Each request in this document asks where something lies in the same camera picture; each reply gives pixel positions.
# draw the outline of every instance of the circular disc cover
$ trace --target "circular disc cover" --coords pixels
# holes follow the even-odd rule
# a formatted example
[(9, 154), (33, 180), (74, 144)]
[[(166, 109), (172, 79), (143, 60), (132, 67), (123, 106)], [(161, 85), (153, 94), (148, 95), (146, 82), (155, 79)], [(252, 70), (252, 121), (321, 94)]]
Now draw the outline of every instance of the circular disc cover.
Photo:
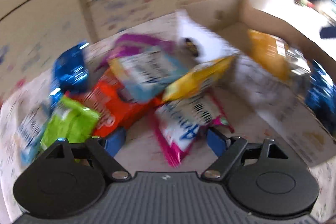
[(232, 197), (248, 210), (277, 217), (306, 211), (319, 194), (308, 170), (288, 160), (244, 166), (230, 177), (227, 186)]
[(16, 180), (13, 194), (30, 215), (43, 219), (65, 218), (94, 204), (105, 189), (97, 170), (64, 159), (32, 164)]

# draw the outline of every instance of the pink snack bag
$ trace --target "pink snack bag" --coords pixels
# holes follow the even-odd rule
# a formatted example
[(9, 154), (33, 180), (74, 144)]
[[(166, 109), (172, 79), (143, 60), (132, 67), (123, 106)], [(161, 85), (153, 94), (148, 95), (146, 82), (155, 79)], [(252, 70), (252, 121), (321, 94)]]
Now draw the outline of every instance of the pink snack bag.
[(208, 93), (166, 103), (150, 119), (162, 152), (173, 167), (180, 165), (189, 153), (199, 131), (210, 125), (234, 131), (217, 100)]
[(161, 40), (147, 34), (123, 34), (116, 40), (114, 48), (104, 56), (102, 62), (96, 68), (96, 71), (103, 67), (108, 67), (109, 59), (136, 55), (152, 46), (159, 46), (165, 52), (172, 54), (175, 49), (175, 42), (171, 40)]

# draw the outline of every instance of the red snack bag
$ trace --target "red snack bag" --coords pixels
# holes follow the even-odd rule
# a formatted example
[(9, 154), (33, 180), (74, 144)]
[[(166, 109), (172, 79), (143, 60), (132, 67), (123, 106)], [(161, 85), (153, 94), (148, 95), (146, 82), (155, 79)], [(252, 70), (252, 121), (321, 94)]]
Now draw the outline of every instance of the red snack bag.
[(101, 114), (93, 132), (93, 135), (100, 137), (106, 137), (119, 126), (127, 130), (150, 109), (161, 103), (158, 97), (145, 104), (135, 102), (110, 69), (91, 92), (70, 97)]

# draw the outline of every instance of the yellow snack bag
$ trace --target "yellow snack bag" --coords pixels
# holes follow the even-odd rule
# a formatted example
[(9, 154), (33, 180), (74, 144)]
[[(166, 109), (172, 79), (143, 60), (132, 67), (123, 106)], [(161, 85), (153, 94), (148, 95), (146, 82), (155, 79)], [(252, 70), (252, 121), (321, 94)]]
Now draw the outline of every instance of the yellow snack bag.
[(232, 55), (195, 66), (185, 76), (171, 83), (165, 89), (162, 101), (189, 98), (205, 90), (221, 78), (235, 57)]
[(286, 82), (290, 68), (286, 60), (287, 43), (270, 34), (248, 30), (252, 42), (251, 57), (273, 76)]

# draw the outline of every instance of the white logo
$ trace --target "white logo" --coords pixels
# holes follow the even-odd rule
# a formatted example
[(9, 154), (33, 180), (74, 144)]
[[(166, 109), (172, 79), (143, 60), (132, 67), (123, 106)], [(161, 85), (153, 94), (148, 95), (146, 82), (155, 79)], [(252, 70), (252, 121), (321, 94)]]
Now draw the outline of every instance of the white logo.
[(169, 180), (169, 179), (171, 179), (171, 176), (170, 175), (164, 175), (161, 178), (164, 179), (164, 180)]

